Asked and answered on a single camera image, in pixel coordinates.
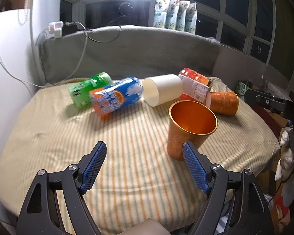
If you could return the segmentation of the white gloved right hand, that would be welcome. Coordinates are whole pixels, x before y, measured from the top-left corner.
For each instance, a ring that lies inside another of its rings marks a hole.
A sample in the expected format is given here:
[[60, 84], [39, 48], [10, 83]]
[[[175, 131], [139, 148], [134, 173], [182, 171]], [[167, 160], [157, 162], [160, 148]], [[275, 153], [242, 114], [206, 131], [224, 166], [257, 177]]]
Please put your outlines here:
[[280, 133], [280, 159], [275, 180], [283, 180], [283, 205], [289, 207], [294, 201], [294, 126], [286, 127]]

